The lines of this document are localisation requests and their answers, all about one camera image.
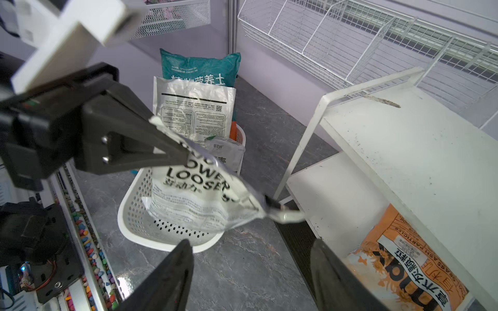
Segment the black bud power bag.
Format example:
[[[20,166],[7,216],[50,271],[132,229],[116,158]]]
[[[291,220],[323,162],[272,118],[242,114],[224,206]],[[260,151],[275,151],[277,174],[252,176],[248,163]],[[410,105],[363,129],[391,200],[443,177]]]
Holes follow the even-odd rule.
[[[184,165],[151,168],[150,194],[141,201],[153,219],[206,233],[222,233],[262,218],[280,224],[306,219],[303,212],[255,190],[200,145],[168,129],[159,117],[149,122],[188,153]]]

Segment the orange fertilizer bag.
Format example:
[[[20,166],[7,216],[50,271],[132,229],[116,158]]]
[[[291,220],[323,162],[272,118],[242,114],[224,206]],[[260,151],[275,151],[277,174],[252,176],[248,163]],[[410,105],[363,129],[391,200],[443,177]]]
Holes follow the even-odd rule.
[[[343,261],[390,310],[466,310],[472,303],[464,284],[393,206]]]

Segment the white fertilizer bag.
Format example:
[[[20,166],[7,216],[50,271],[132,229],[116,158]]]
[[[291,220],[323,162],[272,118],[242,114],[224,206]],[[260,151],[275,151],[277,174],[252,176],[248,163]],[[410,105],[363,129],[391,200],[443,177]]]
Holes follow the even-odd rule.
[[[153,90],[154,115],[172,131],[200,145],[230,136],[235,88],[156,76]]]

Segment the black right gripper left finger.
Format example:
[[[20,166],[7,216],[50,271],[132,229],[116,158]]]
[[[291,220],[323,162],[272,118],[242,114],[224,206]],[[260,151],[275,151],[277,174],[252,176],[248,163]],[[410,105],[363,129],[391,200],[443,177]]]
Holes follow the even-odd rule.
[[[117,309],[185,310],[193,272],[193,247],[184,239]]]

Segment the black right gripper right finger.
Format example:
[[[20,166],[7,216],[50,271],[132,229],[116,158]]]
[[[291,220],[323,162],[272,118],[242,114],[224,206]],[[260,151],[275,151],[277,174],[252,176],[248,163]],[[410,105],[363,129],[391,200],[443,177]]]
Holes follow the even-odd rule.
[[[311,275],[319,310],[386,310],[320,239],[311,248]]]

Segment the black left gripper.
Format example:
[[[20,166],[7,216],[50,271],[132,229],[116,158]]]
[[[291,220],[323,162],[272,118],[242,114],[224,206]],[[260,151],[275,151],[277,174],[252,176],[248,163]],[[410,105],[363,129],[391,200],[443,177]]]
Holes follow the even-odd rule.
[[[97,78],[109,79],[89,85]],[[16,187],[42,190],[73,156],[96,175],[188,162],[188,149],[150,124],[153,113],[118,80],[101,62],[1,101],[1,159]]]

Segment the teal orange soil bag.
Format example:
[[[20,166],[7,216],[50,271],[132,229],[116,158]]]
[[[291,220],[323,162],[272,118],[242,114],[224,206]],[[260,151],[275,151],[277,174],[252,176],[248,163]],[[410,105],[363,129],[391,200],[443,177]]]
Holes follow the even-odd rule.
[[[241,62],[239,53],[229,54],[222,59],[186,57],[172,54],[164,49],[160,50],[160,54],[163,79],[180,79],[235,88]]]

